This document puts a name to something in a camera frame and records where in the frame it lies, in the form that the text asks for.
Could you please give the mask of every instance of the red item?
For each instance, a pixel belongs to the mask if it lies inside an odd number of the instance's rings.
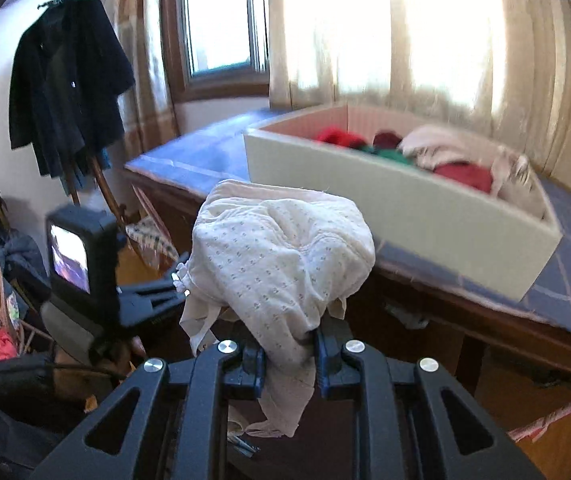
[[[435,169],[435,174],[456,180],[464,186],[488,193],[492,187],[492,174],[487,168],[468,162],[453,162]]]
[[[316,140],[318,140],[318,142],[343,146],[344,148],[353,148],[354,150],[358,150],[367,144],[365,139],[360,135],[342,130],[338,126],[328,126],[324,128],[317,135]]]
[[[18,352],[8,330],[0,328],[0,361],[18,357]]]
[[[394,130],[379,130],[374,136],[374,148],[382,150],[396,150],[403,137]]]

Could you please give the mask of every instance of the coat rack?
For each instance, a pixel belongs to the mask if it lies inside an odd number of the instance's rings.
[[[41,7],[52,7],[60,4],[63,1],[64,0],[50,0],[49,2],[45,2],[39,5],[38,8],[40,9]],[[94,179],[96,180],[96,183],[98,184],[98,187],[101,190],[101,193],[103,194],[105,203],[107,203],[107,206],[108,208],[110,208],[111,213],[115,216],[116,221],[119,227],[121,228],[121,231],[126,232],[125,231],[126,219],[124,215],[124,208],[121,208],[121,206],[119,206],[118,202],[116,201],[112,193],[112,190],[110,189],[110,186],[107,183],[107,180],[105,179],[105,175],[103,173],[101,165],[96,159],[96,155],[88,155],[88,163],[90,170],[92,171],[92,175],[94,176]],[[72,197],[72,202],[74,203],[74,205],[77,206],[80,205],[80,201],[78,199],[78,192],[74,184],[73,168],[72,165],[69,163],[64,166],[64,178],[68,186],[70,196]],[[130,241],[130,244],[134,249],[134,251],[136,252],[136,254],[139,256],[139,258],[142,260],[139,248],[132,241]]]

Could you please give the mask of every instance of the cable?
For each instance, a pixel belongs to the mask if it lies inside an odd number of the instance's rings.
[[[116,379],[118,381],[124,381],[127,379],[127,376],[124,376],[123,374],[119,374],[117,372],[113,372],[111,370],[106,370],[105,368],[96,368],[87,365],[72,365],[72,364],[57,364],[57,363],[43,363],[39,365],[5,368],[3,370],[0,370],[0,375],[17,374],[21,372],[33,372],[35,370],[43,370],[47,368],[52,368],[54,370],[78,370],[81,372],[103,374],[110,376],[111,378]]]

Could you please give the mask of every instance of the cardboard box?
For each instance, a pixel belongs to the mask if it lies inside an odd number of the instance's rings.
[[[338,104],[255,124],[245,134],[252,182],[326,191],[353,200],[373,234],[520,301],[554,253],[561,228],[539,179],[542,220],[515,206],[402,164],[311,139],[339,126],[372,142],[429,123],[389,108]],[[460,130],[475,162],[489,168],[500,145]]]

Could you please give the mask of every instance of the sheer curtain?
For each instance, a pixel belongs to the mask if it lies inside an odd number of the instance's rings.
[[[125,147],[134,158],[175,137],[179,130],[163,65],[160,0],[116,0],[115,30],[136,84],[119,97]]]
[[[571,0],[269,0],[270,103],[472,129],[571,189]]]

